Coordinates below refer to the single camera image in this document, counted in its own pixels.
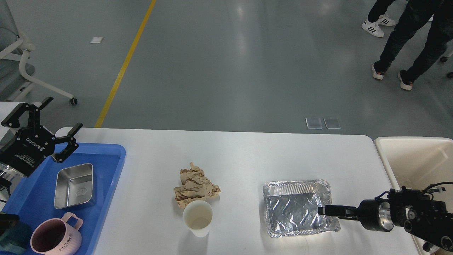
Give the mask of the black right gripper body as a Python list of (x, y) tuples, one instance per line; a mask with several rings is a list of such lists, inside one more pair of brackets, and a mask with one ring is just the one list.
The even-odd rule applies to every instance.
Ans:
[(394, 228), (390, 204), (386, 200), (363, 200), (356, 210), (356, 216), (367, 230), (390, 232)]

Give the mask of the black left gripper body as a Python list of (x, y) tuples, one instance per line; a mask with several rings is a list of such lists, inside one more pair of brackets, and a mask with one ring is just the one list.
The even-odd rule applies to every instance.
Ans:
[(1, 148), (0, 161), (29, 177), (55, 151), (55, 134), (41, 126), (24, 127), (18, 130), (13, 138)]

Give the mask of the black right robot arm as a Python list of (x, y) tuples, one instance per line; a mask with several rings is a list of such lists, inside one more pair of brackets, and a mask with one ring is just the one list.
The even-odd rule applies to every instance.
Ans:
[(326, 205), (317, 209), (323, 216), (358, 221), (371, 231), (390, 232), (403, 227), (406, 232), (424, 240), (423, 250), (434, 246), (445, 251), (453, 250), (453, 216), (446, 203), (434, 199), (434, 193), (445, 192), (445, 181), (434, 183), (423, 190), (390, 189), (373, 199), (363, 200), (358, 207)]

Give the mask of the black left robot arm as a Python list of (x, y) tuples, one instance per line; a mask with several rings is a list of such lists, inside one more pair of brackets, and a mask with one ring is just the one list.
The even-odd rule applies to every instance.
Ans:
[(1, 122), (14, 136), (0, 150), (1, 190), (10, 192), (15, 178), (28, 178), (47, 158), (63, 163), (79, 145), (75, 135), (83, 127), (76, 123), (66, 136), (56, 137), (41, 124), (41, 111), (53, 100), (46, 97), (39, 106), (18, 104)]

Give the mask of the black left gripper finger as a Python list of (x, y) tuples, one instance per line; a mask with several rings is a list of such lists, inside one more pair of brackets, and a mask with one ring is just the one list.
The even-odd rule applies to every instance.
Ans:
[[(1, 126), (4, 126), (9, 129), (24, 129), (32, 128), (32, 130), (37, 131), (42, 129), (40, 113), (51, 101), (53, 97), (46, 97), (39, 106), (35, 103), (20, 103), (16, 106), (2, 121)], [(27, 125), (21, 125), (21, 117), (24, 114), (28, 114)]]
[(78, 149), (78, 143), (76, 142), (75, 135), (83, 127), (82, 123), (76, 123), (74, 127), (63, 137), (53, 137), (52, 144), (63, 144), (66, 143), (66, 147), (58, 153), (51, 155), (54, 162), (63, 163), (76, 149)]

